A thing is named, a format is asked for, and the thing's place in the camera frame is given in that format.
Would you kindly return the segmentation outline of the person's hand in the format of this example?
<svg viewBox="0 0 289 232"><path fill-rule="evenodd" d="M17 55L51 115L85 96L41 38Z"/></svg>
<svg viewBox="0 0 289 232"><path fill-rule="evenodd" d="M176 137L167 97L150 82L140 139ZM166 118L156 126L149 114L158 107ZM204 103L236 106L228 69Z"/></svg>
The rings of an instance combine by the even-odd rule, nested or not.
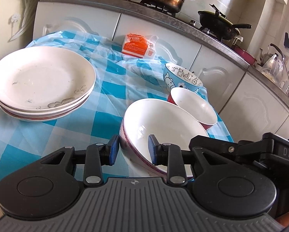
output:
<svg viewBox="0 0 289 232"><path fill-rule="evenodd" d="M284 227L289 226L289 212L276 218L276 221Z"/></svg>

